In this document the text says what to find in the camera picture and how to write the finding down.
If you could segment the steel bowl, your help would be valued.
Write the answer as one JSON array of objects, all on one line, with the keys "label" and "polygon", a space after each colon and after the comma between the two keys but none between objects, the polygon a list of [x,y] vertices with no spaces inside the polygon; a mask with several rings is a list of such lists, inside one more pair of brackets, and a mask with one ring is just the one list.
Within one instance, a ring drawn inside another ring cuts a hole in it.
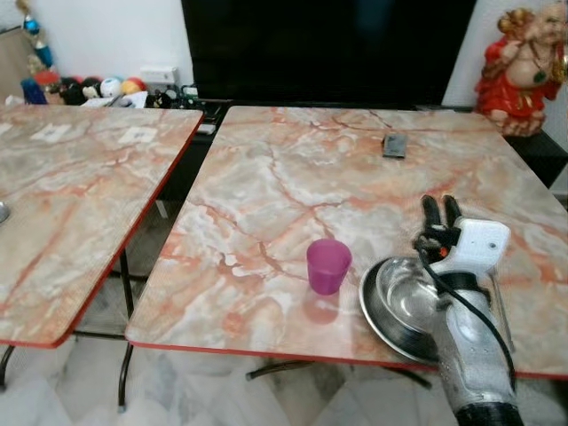
[{"label": "steel bowl", "polygon": [[478,276],[438,273],[414,256],[374,264],[359,288],[370,327],[394,351],[418,364],[477,364],[480,354],[512,368],[508,345],[491,320],[492,302]]}]

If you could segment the steel fork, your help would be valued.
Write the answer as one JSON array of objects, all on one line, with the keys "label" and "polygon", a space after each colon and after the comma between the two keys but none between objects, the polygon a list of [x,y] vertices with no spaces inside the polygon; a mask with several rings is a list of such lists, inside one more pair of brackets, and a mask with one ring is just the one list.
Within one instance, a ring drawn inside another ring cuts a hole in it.
[{"label": "steel fork", "polygon": [[501,292],[500,282],[498,281],[498,271],[496,271],[496,268],[492,268],[491,271],[488,272],[488,279],[490,279],[493,284],[496,317],[498,317],[499,323],[503,327],[503,336],[506,338],[509,353],[514,353],[516,348],[514,340],[512,340],[511,329],[509,326],[506,300],[504,300],[503,293]]}]

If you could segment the purple plastic cup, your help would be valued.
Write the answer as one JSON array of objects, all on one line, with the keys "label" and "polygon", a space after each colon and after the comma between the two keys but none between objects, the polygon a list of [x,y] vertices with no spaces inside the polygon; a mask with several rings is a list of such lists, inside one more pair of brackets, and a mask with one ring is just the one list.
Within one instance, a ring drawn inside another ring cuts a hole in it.
[{"label": "purple plastic cup", "polygon": [[343,284],[351,263],[351,251],[343,242],[334,239],[313,241],[307,249],[310,288],[316,295],[333,295]]}]

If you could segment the red laughing Buddha statue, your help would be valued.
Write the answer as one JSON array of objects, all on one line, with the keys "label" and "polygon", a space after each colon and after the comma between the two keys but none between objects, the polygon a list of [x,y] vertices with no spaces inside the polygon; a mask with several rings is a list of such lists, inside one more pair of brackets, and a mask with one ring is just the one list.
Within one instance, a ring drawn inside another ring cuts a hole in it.
[{"label": "red laughing Buddha statue", "polygon": [[475,111],[503,137],[532,137],[547,118],[544,101],[556,100],[567,77],[567,0],[504,12],[496,27],[502,36],[485,49]]}]

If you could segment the black television screen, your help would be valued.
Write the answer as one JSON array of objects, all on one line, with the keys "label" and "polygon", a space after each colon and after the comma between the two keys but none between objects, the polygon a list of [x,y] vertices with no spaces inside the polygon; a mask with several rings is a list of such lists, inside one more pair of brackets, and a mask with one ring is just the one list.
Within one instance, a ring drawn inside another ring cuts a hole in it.
[{"label": "black television screen", "polygon": [[477,0],[181,0],[204,98],[437,105]]}]

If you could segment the white paper label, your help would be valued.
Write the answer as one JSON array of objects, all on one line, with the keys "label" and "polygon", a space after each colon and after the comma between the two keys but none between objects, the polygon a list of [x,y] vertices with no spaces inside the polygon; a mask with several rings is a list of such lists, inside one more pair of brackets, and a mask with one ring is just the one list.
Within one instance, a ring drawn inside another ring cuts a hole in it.
[{"label": "white paper label", "polygon": [[122,146],[150,145],[158,134],[155,127],[131,126],[117,139],[117,143]]}]

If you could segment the orange toy ball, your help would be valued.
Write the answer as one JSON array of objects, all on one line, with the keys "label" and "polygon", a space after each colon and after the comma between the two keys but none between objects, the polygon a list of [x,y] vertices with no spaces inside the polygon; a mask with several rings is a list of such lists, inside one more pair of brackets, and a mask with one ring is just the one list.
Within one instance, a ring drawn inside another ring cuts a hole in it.
[{"label": "orange toy ball", "polygon": [[122,81],[121,84],[121,91],[123,96],[130,96],[131,94],[138,92],[146,92],[146,90],[146,83],[138,77],[126,78],[126,80]]}]

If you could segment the white toy ball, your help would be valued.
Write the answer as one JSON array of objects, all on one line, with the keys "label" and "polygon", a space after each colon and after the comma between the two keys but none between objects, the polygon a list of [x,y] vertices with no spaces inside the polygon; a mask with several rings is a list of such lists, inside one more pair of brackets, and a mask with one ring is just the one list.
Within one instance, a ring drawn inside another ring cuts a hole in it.
[{"label": "white toy ball", "polygon": [[99,85],[99,94],[101,98],[116,98],[124,93],[124,81],[119,78],[106,78]]}]

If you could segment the black plush toy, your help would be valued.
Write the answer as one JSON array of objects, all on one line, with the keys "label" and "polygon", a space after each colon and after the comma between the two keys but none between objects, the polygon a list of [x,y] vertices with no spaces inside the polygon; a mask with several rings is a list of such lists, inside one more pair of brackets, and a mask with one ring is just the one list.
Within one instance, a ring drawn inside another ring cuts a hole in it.
[{"label": "black plush toy", "polygon": [[80,106],[90,99],[101,98],[102,80],[88,77],[77,80],[74,77],[62,77],[59,82],[59,96],[68,106]]}]

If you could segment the blue toy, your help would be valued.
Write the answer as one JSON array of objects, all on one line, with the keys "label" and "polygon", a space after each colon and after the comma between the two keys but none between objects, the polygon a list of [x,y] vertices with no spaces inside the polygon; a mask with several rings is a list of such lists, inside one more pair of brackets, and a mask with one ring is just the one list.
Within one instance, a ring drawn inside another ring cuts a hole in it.
[{"label": "blue toy", "polygon": [[49,105],[42,86],[34,78],[21,80],[20,86],[26,103],[31,103],[31,105]]}]

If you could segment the hanging blue bead ornament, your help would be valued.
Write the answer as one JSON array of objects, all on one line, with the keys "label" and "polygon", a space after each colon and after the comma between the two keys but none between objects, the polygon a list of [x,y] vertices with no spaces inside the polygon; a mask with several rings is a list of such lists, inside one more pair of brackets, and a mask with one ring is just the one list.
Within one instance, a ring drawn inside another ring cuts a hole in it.
[{"label": "hanging blue bead ornament", "polygon": [[45,42],[42,25],[32,15],[28,0],[15,0],[15,4],[23,13],[23,29],[28,34],[35,55],[46,69],[54,69],[52,51]]}]

